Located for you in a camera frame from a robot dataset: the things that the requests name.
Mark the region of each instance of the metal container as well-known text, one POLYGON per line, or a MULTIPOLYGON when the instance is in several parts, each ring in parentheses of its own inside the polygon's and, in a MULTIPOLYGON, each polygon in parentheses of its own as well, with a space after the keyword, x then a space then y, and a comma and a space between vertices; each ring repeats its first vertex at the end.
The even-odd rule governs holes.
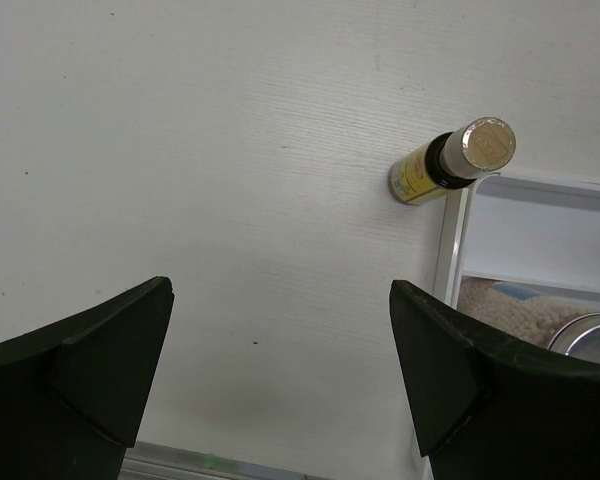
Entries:
POLYGON ((583 315, 567 323, 554 335, 549 350, 600 363, 600 313, 583 315))

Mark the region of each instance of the metal strip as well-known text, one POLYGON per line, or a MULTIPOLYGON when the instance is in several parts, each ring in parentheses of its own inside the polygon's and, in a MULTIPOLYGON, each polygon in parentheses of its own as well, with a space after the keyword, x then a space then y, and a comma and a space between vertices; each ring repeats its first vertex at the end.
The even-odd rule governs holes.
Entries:
POLYGON ((137 442, 119 480, 327 480, 214 455, 137 442))

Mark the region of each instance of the yellow bottle label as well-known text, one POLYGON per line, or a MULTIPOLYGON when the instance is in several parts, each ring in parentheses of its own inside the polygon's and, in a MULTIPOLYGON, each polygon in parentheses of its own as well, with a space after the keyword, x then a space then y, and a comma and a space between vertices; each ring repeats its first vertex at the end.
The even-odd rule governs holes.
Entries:
POLYGON ((404 203, 420 205, 441 197, 448 191, 436 184, 427 173, 424 159, 429 145, 423 145, 411 152, 391 168, 389 175, 391 190, 404 203))

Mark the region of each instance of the white textured surface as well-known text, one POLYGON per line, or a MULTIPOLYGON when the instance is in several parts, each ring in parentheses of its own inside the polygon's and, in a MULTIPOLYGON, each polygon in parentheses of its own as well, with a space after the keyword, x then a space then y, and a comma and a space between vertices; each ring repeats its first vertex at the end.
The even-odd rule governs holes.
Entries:
POLYGON ((600 0, 0 1, 0 340, 169 275, 143 440, 410 478, 386 172, 484 114, 600 179, 600 0))

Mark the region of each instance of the white plastic tray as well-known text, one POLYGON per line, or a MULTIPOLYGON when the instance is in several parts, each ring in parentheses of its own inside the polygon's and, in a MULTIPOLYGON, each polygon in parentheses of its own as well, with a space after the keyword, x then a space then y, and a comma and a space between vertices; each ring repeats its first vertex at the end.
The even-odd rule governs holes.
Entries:
MULTIPOLYGON (((600 308, 600 184, 490 176, 447 198, 433 294, 455 307, 462 277, 528 285, 600 308)), ((422 478, 432 479, 412 456, 422 478)))

